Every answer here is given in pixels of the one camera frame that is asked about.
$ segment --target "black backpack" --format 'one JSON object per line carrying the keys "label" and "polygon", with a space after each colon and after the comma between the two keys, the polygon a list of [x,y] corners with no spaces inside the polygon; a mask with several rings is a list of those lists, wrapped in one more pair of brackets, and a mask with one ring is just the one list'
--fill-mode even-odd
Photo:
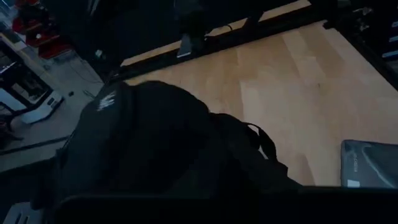
{"label": "black backpack", "polygon": [[82,111],[50,176],[36,208],[88,194],[247,199],[300,187],[261,128],[210,113],[162,82],[104,88]]}

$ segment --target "backpack logo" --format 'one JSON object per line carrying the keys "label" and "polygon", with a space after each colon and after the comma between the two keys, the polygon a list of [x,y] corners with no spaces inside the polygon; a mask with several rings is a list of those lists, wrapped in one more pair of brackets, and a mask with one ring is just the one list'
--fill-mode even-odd
{"label": "backpack logo", "polygon": [[109,95],[105,96],[98,105],[97,111],[101,111],[109,106],[111,106],[112,104],[114,104],[114,99],[113,97],[116,96],[116,91],[113,91],[112,93],[110,93]]}

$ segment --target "gray floor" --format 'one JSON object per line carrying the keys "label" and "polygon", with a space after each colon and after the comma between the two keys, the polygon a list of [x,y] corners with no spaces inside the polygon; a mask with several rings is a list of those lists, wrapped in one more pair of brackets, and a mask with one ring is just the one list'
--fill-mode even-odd
{"label": "gray floor", "polygon": [[[99,76],[90,65],[74,53],[63,62],[54,62],[53,60],[42,60],[38,58],[34,49],[26,48],[21,53],[21,57],[41,79],[63,95],[65,101],[45,121],[24,124],[15,119],[12,123],[15,130],[14,135],[23,137],[24,140],[14,141],[4,150],[69,135],[79,120],[81,110],[91,101],[91,97],[84,94],[83,91],[86,90],[92,95],[97,95],[103,86]],[[74,92],[74,95],[68,96],[71,91]],[[0,156],[0,172],[48,159],[55,154],[56,149],[62,147],[62,144],[60,142]]]}

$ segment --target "cable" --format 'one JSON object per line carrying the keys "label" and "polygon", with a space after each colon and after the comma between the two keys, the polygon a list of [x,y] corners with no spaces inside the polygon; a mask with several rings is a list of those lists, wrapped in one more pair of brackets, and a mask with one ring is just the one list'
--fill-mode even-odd
{"label": "cable", "polygon": [[84,80],[84,81],[86,81],[86,82],[88,82],[88,83],[92,83],[92,84],[103,84],[103,82],[97,82],[97,81],[87,80],[87,79],[84,78],[82,75],[80,75],[80,73],[77,72],[76,69],[74,69],[74,68],[72,67],[72,65],[70,64],[70,62],[68,63],[68,65],[69,65],[69,67],[70,67],[71,69],[73,69],[73,71],[76,72],[76,74],[77,74],[82,80]]}

